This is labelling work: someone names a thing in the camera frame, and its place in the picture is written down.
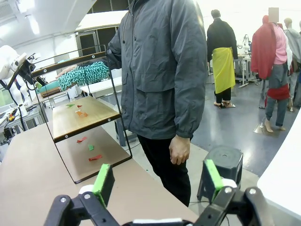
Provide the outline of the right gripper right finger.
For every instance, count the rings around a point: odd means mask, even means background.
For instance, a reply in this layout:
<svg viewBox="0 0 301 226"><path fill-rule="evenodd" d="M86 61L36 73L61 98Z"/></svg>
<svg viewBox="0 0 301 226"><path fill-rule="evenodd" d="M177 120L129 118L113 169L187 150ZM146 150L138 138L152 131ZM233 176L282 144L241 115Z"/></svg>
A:
<svg viewBox="0 0 301 226"><path fill-rule="evenodd" d="M209 204L195 226L219 226L228 214L236 215L243 226L275 225L268 203L258 187L241 191L237 187L226 186L213 160L203 161L202 176L205 190L209 192Z"/></svg>

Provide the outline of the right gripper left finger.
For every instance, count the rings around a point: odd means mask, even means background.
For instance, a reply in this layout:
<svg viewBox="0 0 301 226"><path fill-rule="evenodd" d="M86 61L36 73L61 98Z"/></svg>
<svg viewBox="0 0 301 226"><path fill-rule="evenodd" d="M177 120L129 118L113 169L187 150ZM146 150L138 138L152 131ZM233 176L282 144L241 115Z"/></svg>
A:
<svg viewBox="0 0 301 226"><path fill-rule="evenodd" d="M118 226L119 223L107 210L115 178L112 166L103 164L98 172L92 191L78 194L75 198L58 195L44 222L45 226L78 226L90 220L95 226Z"/></svg>

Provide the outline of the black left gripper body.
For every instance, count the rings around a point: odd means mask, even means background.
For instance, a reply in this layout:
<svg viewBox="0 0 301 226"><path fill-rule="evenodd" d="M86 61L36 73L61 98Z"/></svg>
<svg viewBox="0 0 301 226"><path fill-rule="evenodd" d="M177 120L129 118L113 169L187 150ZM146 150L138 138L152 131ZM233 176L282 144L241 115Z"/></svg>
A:
<svg viewBox="0 0 301 226"><path fill-rule="evenodd" d="M33 53L30 56L25 58L25 61L22 63L21 68L19 70L19 75L29 84L33 85L33 81L31 79L31 73L35 70L36 66L33 63L34 60L40 58L40 53Z"/></svg>

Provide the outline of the person's right hand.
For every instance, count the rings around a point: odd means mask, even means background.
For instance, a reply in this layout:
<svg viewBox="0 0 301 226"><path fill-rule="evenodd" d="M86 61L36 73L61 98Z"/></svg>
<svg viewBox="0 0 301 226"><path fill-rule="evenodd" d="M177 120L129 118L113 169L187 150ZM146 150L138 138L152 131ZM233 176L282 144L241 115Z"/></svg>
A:
<svg viewBox="0 0 301 226"><path fill-rule="evenodd" d="M56 78L58 79L59 77L61 77L62 75L64 75L64 74L67 73L67 72L72 71L72 70L75 69L76 67L77 67L77 65L72 65L72 66L69 66L69 67L65 68L64 70L62 70L62 71L56 76Z"/></svg>

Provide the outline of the person's left hand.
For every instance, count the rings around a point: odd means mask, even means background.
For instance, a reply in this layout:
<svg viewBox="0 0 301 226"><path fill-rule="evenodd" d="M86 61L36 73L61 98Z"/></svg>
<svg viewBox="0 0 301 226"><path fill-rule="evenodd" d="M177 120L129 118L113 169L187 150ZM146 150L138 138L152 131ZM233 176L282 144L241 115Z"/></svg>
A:
<svg viewBox="0 0 301 226"><path fill-rule="evenodd" d="M176 135L169 145L172 164L180 165L188 160L190 155L190 139Z"/></svg>

